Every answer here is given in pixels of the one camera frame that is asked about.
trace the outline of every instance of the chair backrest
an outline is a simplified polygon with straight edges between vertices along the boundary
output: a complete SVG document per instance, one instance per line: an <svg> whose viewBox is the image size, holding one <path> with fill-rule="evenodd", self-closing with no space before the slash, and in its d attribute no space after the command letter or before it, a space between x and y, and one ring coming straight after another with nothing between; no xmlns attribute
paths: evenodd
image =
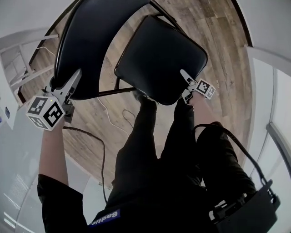
<svg viewBox="0 0 291 233"><path fill-rule="evenodd" d="M98 96L99 78L107 49L124 23L150 0L80 0L65 26L53 88L61 88L81 68L82 78L72 99Z"/></svg>

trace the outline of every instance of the black cushion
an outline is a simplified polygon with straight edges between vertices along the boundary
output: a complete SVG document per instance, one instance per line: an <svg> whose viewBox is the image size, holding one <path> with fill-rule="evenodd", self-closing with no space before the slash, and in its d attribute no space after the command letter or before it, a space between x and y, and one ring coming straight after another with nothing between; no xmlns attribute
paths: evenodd
<svg viewBox="0 0 291 233"><path fill-rule="evenodd" d="M60 40L53 88L61 88L76 70L82 78L76 100L97 97L106 51L123 24L150 0L80 0L72 10Z"/></svg>
<svg viewBox="0 0 291 233"><path fill-rule="evenodd" d="M148 16L126 47L115 75L157 102L171 105L188 87L180 70L195 79L206 63L207 54L198 44L163 20Z"/></svg>

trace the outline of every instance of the black sleeve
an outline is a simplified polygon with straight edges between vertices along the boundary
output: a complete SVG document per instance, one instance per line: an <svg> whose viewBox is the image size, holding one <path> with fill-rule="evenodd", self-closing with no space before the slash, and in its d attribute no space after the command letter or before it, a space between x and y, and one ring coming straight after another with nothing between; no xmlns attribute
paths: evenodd
<svg viewBox="0 0 291 233"><path fill-rule="evenodd" d="M222 126L219 122L213 125ZM214 203L254 194L254 183L243 171L228 137L220 129L205 128L197 140L202 176Z"/></svg>
<svg viewBox="0 0 291 233"><path fill-rule="evenodd" d="M45 175L38 176L37 192L46 233L87 231L81 193Z"/></svg>

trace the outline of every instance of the wooden floor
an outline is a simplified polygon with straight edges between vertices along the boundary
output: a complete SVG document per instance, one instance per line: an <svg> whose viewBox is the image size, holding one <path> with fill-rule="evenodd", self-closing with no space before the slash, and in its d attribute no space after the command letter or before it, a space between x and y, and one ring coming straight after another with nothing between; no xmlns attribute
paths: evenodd
<svg viewBox="0 0 291 233"><path fill-rule="evenodd" d="M231 0L158 0L157 2L177 20L193 40L207 51L209 61L200 77L217 87L210 104L222 124L232 131L243 145L246 145L251 117L251 78L244 48L246 36ZM114 88L114 67L119 57L142 17L152 13L155 11L150 6L143 7L116 35L104 59L100 78L101 91ZM66 19L67 17L58 24L54 33L62 33ZM44 46L56 53L58 42L59 39L46 41ZM32 67L39 70L51 64L54 64L54 57L41 49ZM48 75L49 72L23 86L22 93L27 100L43 88ZM138 113L139 103L134 100L132 94L101 97L100 100L108 107L111 121L130 133L131 127L123 119L122 110ZM90 131L105 142L105 183L110 187L114 179L116 155L126 142L127 135L109 123L106 111L97 99L74 101L74 106L75 114L71 125ZM160 156L163 150L173 121L174 107L161 105L158 107L154 133L157 156ZM134 122L130 114L126 113L126 116ZM78 132L64 131L64 140L67 153L89 173L101 180L102 145L94 138ZM239 152L238 157L239 163L242 164L244 156Z"/></svg>

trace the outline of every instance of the person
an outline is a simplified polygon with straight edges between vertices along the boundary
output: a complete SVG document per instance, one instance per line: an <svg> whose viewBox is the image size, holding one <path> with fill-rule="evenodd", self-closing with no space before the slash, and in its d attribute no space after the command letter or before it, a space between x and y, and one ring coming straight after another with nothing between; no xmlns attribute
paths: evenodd
<svg viewBox="0 0 291 233"><path fill-rule="evenodd" d="M38 195L47 233L140 232L153 229L212 232L209 211L256 192L238 164L227 135L195 125L217 122L205 98L193 92L191 105L179 99L164 151L154 143L157 105L141 94L133 131L118 152L113 189L103 211L87 226L82 194L68 186L62 127L44 131ZM206 187L201 186L202 178Z"/></svg>

